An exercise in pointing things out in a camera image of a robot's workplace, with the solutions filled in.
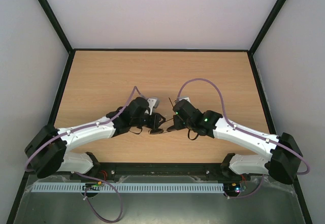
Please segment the black sunglasses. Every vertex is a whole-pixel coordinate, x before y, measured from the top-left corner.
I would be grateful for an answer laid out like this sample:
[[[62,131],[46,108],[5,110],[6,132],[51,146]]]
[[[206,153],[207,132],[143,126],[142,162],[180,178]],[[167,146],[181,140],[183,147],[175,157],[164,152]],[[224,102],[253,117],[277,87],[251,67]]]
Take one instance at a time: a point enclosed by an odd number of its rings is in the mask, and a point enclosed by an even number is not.
[[[158,135],[163,133],[170,133],[176,130],[173,129],[173,117],[170,119],[165,118],[165,123],[163,123],[158,129],[149,129],[148,133],[151,135]]]

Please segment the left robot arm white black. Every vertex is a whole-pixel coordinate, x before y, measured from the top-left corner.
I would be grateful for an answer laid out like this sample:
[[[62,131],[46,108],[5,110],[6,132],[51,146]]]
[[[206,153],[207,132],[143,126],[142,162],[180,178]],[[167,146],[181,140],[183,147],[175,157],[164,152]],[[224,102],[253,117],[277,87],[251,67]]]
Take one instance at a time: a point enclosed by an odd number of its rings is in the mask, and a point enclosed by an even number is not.
[[[46,178],[56,172],[78,172],[88,174],[98,163],[90,152],[75,153],[73,149],[82,145],[110,139],[136,127],[155,130],[165,118],[154,110],[158,98],[137,97],[126,107],[120,107],[102,118],[73,127],[55,128],[48,124],[40,129],[27,145],[26,171],[33,171],[38,178]]]

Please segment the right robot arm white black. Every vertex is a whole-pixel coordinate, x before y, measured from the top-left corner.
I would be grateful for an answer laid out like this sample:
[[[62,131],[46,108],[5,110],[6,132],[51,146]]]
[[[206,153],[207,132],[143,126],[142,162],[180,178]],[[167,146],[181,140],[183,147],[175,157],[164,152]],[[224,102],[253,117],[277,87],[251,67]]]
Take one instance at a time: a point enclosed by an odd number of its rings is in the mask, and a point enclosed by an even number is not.
[[[177,102],[173,111],[178,130],[185,127],[199,136],[230,141],[254,152],[253,155],[229,153],[221,167],[225,178],[265,174],[280,183],[293,184],[303,155],[292,135],[265,134],[226,120],[220,113],[211,110],[202,113],[187,99]]]

